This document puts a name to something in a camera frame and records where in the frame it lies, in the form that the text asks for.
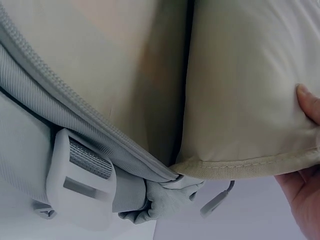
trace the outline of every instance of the finger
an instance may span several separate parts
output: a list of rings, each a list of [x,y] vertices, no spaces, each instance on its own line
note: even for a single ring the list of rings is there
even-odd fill
[[[290,204],[305,185],[304,179],[297,171],[274,177],[282,188],[282,191]]]
[[[320,186],[320,167],[319,165],[314,168],[312,176],[310,176],[308,182],[304,185],[304,187],[299,192],[299,196],[295,198],[295,201],[299,204],[305,199],[314,193],[319,192]]]
[[[306,169],[302,169],[299,171],[300,175],[302,176],[303,180],[307,183],[309,179],[319,171],[319,165],[315,165]]]
[[[320,98],[313,95],[303,84],[298,85],[296,94],[304,113],[320,125]]]

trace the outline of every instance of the fingernail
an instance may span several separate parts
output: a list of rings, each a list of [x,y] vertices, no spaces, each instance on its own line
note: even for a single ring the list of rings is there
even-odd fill
[[[296,92],[300,95],[307,95],[308,93],[310,93],[310,91],[308,90],[308,88],[303,85],[303,84],[298,84],[296,87]]]

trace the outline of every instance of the plastic buckle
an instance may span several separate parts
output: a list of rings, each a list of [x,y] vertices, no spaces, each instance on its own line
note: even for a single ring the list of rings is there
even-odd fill
[[[57,215],[56,211],[47,204],[35,204],[33,210],[38,216],[46,220],[51,220]]]
[[[104,179],[70,162],[70,139],[108,161],[112,166],[110,177]],[[112,222],[116,187],[115,168],[107,156],[67,129],[57,133],[46,194],[59,216],[88,230],[107,229]]]

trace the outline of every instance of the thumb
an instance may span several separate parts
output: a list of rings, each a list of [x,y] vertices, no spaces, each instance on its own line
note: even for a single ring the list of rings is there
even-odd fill
[[[297,86],[296,94],[299,105],[304,113],[320,125],[320,98],[313,95],[303,84]]]

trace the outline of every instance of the beige fabric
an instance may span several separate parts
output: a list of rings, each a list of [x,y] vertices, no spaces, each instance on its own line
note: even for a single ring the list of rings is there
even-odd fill
[[[1,0],[32,48],[165,164],[176,137],[185,0]]]
[[[319,163],[295,85],[320,95],[316,0],[198,0],[186,80],[180,174],[277,175]]]

